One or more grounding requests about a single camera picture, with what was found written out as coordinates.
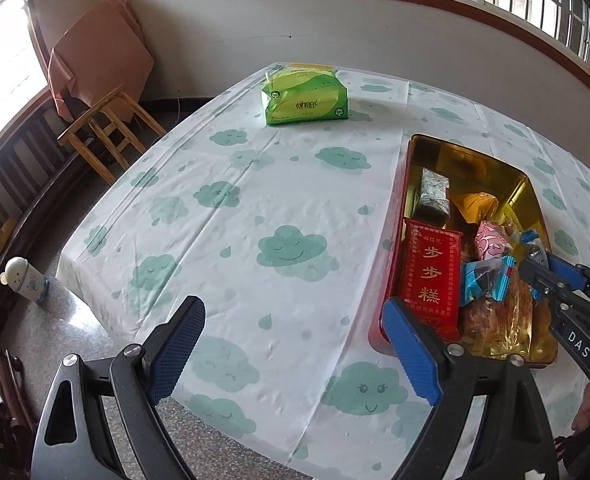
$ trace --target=white bottle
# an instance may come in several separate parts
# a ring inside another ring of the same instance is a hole
[[[38,305],[46,300],[50,285],[46,276],[20,256],[8,260],[6,272],[0,274],[0,281]]]

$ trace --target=table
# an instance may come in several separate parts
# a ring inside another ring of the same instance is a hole
[[[199,296],[206,326],[176,400],[321,480],[389,479],[429,412],[399,362],[366,338],[410,136],[525,171],[553,252],[589,265],[590,170],[483,105],[342,68],[348,120],[267,127],[260,88],[280,66],[225,91],[141,157],[72,235],[57,278],[123,343],[142,342]],[[553,434],[568,434],[581,371],[560,348],[534,375]],[[446,478],[466,464],[482,405],[474,400]]]

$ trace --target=gold tin box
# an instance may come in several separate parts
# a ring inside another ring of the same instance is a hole
[[[402,186],[403,195],[397,219],[397,243],[393,246],[384,301],[389,299],[389,291],[394,288],[393,285],[401,276],[404,258],[401,246],[405,237],[403,218],[411,216],[419,199],[422,168],[448,177],[451,196],[480,191],[494,195],[499,201],[496,215],[501,214],[504,206],[509,206],[515,213],[522,230],[535,229],[544,247],[550,251],[544,217],[531,181],[524,172],[485,153],[434,137],[415,134],[408,145]],[[466,224],[462,219],[460,220],[458,221],[458,216],[451,215],[445,228],[463,231],[465,237],[467,230],[477,228],[474,224]],[[522,259],[519,246],[514,256],[517,262]],[[394,354],[381,328],[380,317],[381,306],[374,313],[369,330],[369,341],[377,351]],[[531,345],[528,355],[531,367],[542,368],[551,364],[558,353],[558,342],[550,335],[549,324],[550,312],[548,300],[545,298],[533,307]]]

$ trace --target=blue gripper pad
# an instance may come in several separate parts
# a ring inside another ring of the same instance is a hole
[[[175,389],[188,357],[191,356],[204,328],[205,318],[204,305],[201,301],[197,301],[170,335],[151,365],[151,383],[146,393],[153,406],[169,397]]]
[[[382,307],[381,321],[415,393],[434,406],[440,400],[441,386],[431,354],[393,301]]]
[[[588,281],[582,272],[575,266],[568,263],[555,254],[546,253],[549,259],[549,269],[562,278],[563,282],[568,283],[571,290],[584,290]]]

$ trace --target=red snack package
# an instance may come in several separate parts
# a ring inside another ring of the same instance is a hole
[[[442,339],[460,338],[460,238],[462,233],[405,218],[406,258],[397,294]]]

